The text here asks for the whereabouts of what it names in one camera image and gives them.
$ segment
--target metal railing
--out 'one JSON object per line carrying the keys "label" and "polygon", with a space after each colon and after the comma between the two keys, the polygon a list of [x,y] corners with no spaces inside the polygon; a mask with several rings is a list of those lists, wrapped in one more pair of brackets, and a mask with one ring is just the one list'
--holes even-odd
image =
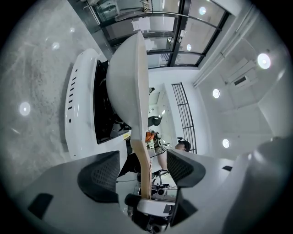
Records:
{"label": "metal railing", "polygon": [[173,84],[172,87],[180,113],[184,139],[191,144],[191,149],[189,152],[196,154],[197,149],[194,124],[184,87],[182,82]]}

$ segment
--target gray floor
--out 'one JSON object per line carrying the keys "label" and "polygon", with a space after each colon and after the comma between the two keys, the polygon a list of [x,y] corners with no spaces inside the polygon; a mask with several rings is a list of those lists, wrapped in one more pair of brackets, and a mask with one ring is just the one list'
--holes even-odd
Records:
{"label": "gray floor", "polygon": [[[41,0],[1,51],[0,175],[10,195],[73,160],[64,135],[65,93],[72,65],[87,48],[101,52],[70,4]],[[27,116],[20,113],[24,102]]]}

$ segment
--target black wire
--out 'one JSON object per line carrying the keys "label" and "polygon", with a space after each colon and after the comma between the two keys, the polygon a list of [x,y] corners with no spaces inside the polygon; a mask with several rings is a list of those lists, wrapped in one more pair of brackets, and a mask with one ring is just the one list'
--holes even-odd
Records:
{"label": "black wire", "polygon": [[[136,181],[136,180],[131,180],[131,181]],[[116,183],[118,182],[129,182],[129,181],[116,181]]]}

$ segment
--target white shirt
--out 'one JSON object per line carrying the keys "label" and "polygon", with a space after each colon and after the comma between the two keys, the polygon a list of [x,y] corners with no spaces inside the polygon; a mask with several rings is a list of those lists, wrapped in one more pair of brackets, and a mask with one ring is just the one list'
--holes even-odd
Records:
{"label": "white shirt", "polygon": [[161,153],[159,150],[155,152],[154,149],[148,149],[148,154],[150,155],[152,162],[152,173],[158,170],[167,170],[167,152]]}

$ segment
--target glass panel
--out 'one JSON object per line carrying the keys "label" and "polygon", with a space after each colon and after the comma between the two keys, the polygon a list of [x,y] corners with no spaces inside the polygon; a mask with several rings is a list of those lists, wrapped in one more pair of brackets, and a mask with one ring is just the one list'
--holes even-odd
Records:
{"label": "glass panel", "polygon": [[192,0],[189,15],[218,26],[225,11],[207,0]]}
{"label": "glass panel", "polygon": [[[178,0],[154,0],[149,1],[149,4],[154,11],[178,13],[179,10]],[[134,11],[143,11],[143,4],[141,0],[100,0],[94,8],[104,22],[116,16],[128,17]]]}
{"label": "glass panel", "polygon": [[195,65],[197,60],[200,58],[196,54],[179,53],[177,55],[175,64],[193,64]]}
{"label": "glass panel", "polygon": [[172,38],[145,38],[146,50],[170,49]]}
{"label": "glass panel", "polygon": [[188,19],[185,28],[186,34],[182,39],[180,50],[202,53],[215,30],[212,26]]}
{"label": "glass panel", "polygon": [[157,68],[163,65],[168,64],[170,54],[161,53],[161,54],[151,54],[147,56],[148,59],[148,68]]}
{"label": "glass panel", "polygon": [[163,17],[163,16],[135,18],[133,20],[125,20],[125,21],[117,22],[115,24],[112,24],[106,27],[106,29],[109,33],[110,40],[138,32],[139,29],[136,30],[137,26],[144,27],[146,31],[148,21],[149,21],[149,28],[148,28],[149,32],[159,32],[159,31],[172,32],[174,19],[175,19],[174,17]]}

